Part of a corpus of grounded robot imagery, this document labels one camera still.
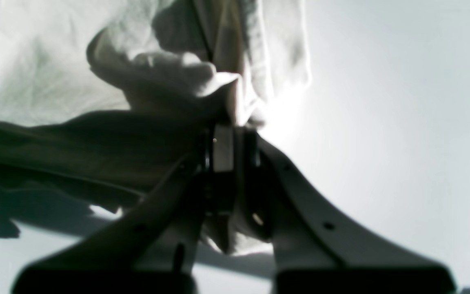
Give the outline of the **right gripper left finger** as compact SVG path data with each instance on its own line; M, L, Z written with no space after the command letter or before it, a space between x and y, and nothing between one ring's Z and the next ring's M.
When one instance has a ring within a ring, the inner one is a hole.
M13 294L195 294L191 274L204 223L227 223L233 205L214 172L215 127L125 216L26 266Z

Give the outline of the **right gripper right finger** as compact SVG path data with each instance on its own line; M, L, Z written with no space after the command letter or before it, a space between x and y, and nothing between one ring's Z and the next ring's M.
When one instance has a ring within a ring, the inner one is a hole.
M446 266L347 216L254 129L235 129L235 178L241 230L272 244L275 294L456 292Z

